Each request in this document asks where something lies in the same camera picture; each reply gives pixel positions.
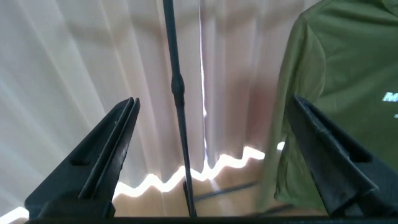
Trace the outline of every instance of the shirt logo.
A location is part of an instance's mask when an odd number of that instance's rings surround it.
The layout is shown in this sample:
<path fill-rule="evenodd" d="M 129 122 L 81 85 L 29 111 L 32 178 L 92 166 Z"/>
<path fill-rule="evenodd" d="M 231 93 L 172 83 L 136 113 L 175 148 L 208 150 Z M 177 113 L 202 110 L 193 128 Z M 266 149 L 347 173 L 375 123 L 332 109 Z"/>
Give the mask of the shirt logo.
<path fill-rule="evenodd" d="M 398 93 L 387 92 L 382 100 L 384 102 L 398 102 Z"/>

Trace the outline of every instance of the curtain fold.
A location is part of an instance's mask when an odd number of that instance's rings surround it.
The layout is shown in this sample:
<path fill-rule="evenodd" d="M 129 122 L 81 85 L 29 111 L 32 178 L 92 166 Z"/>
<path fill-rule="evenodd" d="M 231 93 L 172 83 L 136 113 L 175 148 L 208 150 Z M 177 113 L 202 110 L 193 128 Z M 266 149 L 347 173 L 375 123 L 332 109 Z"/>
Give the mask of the curtain fold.
<path fill-rule="evenodd" d="M 192 169 L 265 150 L 285 43 L 314 2 L 174 1 Z M 0 215 L 130 96 L 141 111 L 120 181 L 167 182 L 183 166 L 171 75 L 160 0 L 0 1 Z"/>

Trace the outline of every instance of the green sleeve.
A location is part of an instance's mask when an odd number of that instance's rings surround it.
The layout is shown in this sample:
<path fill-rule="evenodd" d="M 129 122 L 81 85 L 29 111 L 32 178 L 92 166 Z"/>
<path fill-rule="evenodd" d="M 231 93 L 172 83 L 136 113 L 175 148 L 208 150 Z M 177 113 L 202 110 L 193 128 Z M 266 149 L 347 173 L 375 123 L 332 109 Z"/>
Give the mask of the green sleeve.
<path fill-rule="evenodd" d="M 284 115 L 285 104 L 294 94 L 315 100 L 325 81 L 325 54 L 320 42 L 303 15 L 295 22 L 279 74 L 277 98 L 266 146 L 263 172 L 259 183 L 257 211 L 265 212 L 275 192 L 277 173 L 277 144 L 284 140 L 290 129 Z"/>

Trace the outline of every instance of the brown floor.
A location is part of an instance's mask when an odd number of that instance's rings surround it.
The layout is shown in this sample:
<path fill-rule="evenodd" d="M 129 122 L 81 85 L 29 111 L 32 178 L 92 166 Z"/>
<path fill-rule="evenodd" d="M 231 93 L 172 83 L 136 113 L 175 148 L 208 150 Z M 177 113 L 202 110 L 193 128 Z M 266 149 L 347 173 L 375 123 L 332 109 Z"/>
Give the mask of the brown floor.
<path fill-rule="evenodd" d="M 213 180 L 193 181 L 194 195 L 203 195 L 228 187 L 254 182 L 259 176 L 261 161 L 251 159 L 242 169 L 225 167 Z M 257 186 L 218 195 L 195 203 L 199 217 L 242 216 L 255 212 L 254 199 Z M 283 205 L 274 201 L 270 208 Z M 114 200 L 117 217 L 187 217 L 188 210 L 182 181 L 170 192 L 162 193 L 156 188 L 148 189 L 140 197 L 120 195 Z M 317 211 L 293 208 L 274 215 L 323 215 Z"/>

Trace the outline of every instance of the t-shirt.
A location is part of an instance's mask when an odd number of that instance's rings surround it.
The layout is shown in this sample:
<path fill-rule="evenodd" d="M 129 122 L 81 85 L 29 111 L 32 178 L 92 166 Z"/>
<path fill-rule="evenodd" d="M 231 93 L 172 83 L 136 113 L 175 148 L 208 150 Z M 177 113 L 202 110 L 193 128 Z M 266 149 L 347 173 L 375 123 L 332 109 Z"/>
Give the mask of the t-shirt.
<path fill-rule="evenodd" d="M 274 197 L 324 209 L 284 115 L 294 93 L 398 171 L 398 0 L 324 0 L 303 12 L 290 33 L 267 145 L 276 150 L 286 141 Z M 267 188 L 263 180 L 260 189 Z"/>

